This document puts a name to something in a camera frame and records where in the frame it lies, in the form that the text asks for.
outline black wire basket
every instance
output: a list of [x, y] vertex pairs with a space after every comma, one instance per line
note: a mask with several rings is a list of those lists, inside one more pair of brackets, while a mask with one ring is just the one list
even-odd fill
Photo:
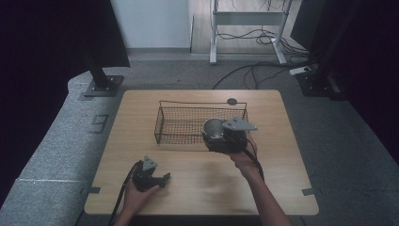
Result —
[[247, 103], [183, 103], [160, 101], [155, 125], [158, 144], [203, 143], [203, 124], [213, 118], [247, 121]]

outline metal frame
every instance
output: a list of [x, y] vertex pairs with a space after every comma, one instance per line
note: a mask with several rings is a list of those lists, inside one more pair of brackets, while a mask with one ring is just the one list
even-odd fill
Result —
[[216, 64], [216, 28], [218, 25], [279, 25], [279, 33], [275, 39], [272, 39], [273, 47], [279, 59], [279, 63], [287, 63], [284, 54], [282, 53], [280, 41], [293, 0], [288, 0], [286, 8], [282, 12], [219, 12], [217, 11], [218, 0], [213, 1], [214, 8], [212, 12], [212, 37], [210, 53], [210, 63], [212, 65]]

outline wooden table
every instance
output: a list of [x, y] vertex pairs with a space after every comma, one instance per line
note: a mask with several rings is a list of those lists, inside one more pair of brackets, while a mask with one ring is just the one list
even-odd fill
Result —
[[154, 136], [159, 101], [247, 103], [251, 132], [265, 182], [287, 215], [315, 215], [311, 188], [281, 96], [276, 90], [129, 90], [106, 143], [94, 178], [98, 194], [89, 194], [88, 214], [111, 214], [120, 186], [133, 164], [148, 155], [158, 163], [153, 176], [170, 172], [167, 186], [140, 215], [257, 215], [255, 202], [240, 171], [224, 154], [196, 145], [157, 144]]

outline white wall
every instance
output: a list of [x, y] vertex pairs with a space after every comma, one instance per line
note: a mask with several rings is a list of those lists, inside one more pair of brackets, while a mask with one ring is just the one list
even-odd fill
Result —
[[190, 0], [111, 0], [126, 48], [189, 48]]

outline human arm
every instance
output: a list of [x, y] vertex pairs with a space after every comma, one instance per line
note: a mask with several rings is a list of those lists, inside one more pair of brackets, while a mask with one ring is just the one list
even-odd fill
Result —
[[148, 198], [159, 189], [160, 186], [153, 186], [145, 192], [140, 192], [137, 190], [135, 184], [133, 184], [132, 178], [129, 179], [124, 192], [123, 207], [114, 225], [129, 225], [133, 216], [145, 205]]
[[[255, 154], [257, 147], [250, 134], [247, 134], [247, 150]], [[247, 179], [253, 198], [258, 209], [262, 225], [268, 226], [288, 226], [290, 220], [282, 211], [279, 203], [270, 192], [266, 183], [263, 181], [258, 168], [253, 161], [243, 152], [229, 153], [228, 156], [234, 162], [235, 166], [241, 171], [244, 178]]]

